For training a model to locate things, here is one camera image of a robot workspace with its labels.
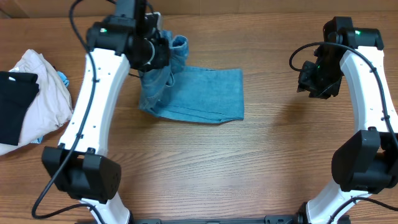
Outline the light blue denim jeans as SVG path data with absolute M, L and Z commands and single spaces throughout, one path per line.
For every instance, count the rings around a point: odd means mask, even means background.
M 188 39 L 169 30 L 163 30 L 161 36 L 169 42 L 170 64 L 139 72 L 139 109 L 158 118 L 193 123 L 243 120 L 243 71 L 189 66 Z

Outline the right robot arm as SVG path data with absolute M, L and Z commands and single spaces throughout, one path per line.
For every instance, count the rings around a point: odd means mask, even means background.
M 397 111 L 384 73 L 384 43 L 377 29 L 357 28 L 350 17 L 334 17 L 315 43 L 315 62 L 298 71 L 298 91 L 327 99 L 346 80 L 354 112 L 354 134 L 333 155 L 332 178 L 286 223 L 349 223 L 348 210 L 397 184 Z

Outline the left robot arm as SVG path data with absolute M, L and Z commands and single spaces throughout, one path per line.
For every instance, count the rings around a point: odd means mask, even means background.
M 72 118 L 57 146 L 45 147 L 49 186 L 85 207 L 96 223 L 132 223 L 119 193 L 121 166 L 107 157 L 108 136 L 121 87 L 131 70 L 166 67 L 170 51 L 161 15 L 145 0 L 116 1 L 115 12 L 95 22 L 80 42 L 85 74 Z

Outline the folded cream white garment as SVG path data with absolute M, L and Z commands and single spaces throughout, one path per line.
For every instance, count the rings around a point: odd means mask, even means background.
M 28 107 L 18 145 L 1 144 L 1 155 L 57 130 L 73 114 L 72 99 L 67 87 L 42 54 L 32 49 L 27 50 L 11 71 L 37 74 L 39 92 Z

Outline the folded black garment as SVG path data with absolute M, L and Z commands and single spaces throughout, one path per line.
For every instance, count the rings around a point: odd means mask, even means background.
M 39 92 L 38 75 L 1 71 L 1 144 L 17 146 L 28 107 Z

